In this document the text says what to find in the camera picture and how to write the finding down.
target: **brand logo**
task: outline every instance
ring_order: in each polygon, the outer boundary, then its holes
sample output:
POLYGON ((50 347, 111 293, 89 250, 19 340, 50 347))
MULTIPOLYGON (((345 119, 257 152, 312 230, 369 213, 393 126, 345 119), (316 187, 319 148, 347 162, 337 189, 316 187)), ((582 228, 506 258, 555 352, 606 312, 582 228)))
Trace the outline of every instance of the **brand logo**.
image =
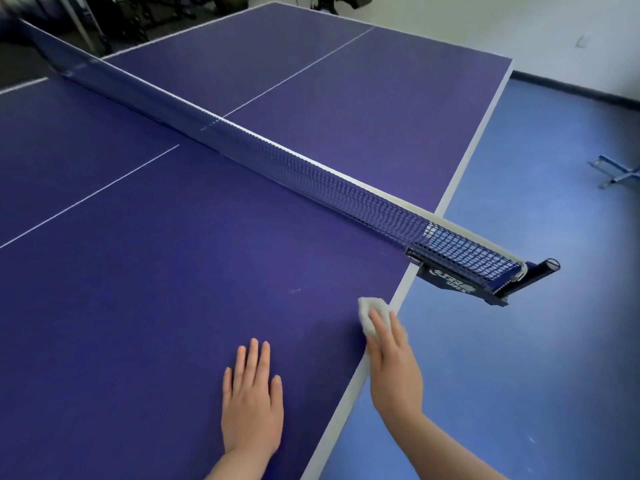
POLYGON ((455 279, 453 276, 450 276, 447 273, 443 273, 439 269, 430 269, 429 272, 434 276, 439 276, 446 282, 446 284, 462 293, 473 293, 474 291, 476 291, 473 286, 463 283, 462 281, 455 279))

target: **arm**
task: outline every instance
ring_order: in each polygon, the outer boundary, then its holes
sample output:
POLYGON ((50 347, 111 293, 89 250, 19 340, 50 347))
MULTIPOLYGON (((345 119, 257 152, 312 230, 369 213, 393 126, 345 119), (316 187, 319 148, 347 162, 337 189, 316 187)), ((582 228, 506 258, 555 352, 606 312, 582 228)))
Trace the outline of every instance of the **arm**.
POLYGON ((370 318, 371 398, 421 480, 506 480, 422 414, 422 375, 395 313, 391 330, 375 310, 370 318))
POLYGON ((280 446, 284 411, 282 381, 271 380, 269 393, 269 343, 262 344, 258 363, 258 341, 239 347, 236 370, 225 370, 222 381, 222 437, 225 454, 205 480, 260 480, 271 456, 280 446))

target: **white wall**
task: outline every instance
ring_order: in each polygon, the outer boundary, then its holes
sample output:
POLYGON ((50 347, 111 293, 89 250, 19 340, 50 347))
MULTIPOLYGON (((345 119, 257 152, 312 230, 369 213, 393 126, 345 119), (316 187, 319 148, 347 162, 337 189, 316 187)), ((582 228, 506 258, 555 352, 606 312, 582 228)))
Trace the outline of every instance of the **white wall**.
POLYGON ((640 0, 373 0, 355 11, 337 8, 364 22, 508 55, 523 72, 640 100, 640 0), (584 34, 588 47, 576 48, 584 34))

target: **white cloth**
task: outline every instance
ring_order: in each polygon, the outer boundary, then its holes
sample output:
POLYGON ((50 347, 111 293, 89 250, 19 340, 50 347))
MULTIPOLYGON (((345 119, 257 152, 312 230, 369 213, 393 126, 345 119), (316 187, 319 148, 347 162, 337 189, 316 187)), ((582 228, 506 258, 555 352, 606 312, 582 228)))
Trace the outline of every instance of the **white cloth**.
POLYGON ((382 318, 382 322, 387 326, 387 328, 391 328, 391 318, 389 317, 389 305, 386 304, 385 300, 382 298, 358 298, 358 309, 360 315, 360 323, 362 324, 362 331, 365 335, 371 335, 378 339, 378 334, 376 334, 376 329, 373 327, 373 323, 369 318, 369 312, 372 309, 375 309, 382 318))

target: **blue metal stand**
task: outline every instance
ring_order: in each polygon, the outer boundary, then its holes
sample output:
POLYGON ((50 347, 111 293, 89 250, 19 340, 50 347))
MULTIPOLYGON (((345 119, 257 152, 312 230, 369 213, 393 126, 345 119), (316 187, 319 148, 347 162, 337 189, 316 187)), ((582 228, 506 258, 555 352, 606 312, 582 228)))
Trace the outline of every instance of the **blue metal stand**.
POLYGON ((608 163, 609 165, 619 169, 622 172, 622 175, 619 175, 615 178, 612 178, 608 182, 603 183, 600 186, 601 189, 606 189, 607 187, 610 187, 613 184, 617 184, 618 182, 626 178, 640 178, 640 166, 637 167, 636 169, 631 170, 625 166, 620 165, 620 163, 615 162, 611 158, 608 158, 604 155, 600 155, 599 158, 594 162, 589 162, 589 165, 591 165, 594 168, 598 168, 602 162, 608 163))

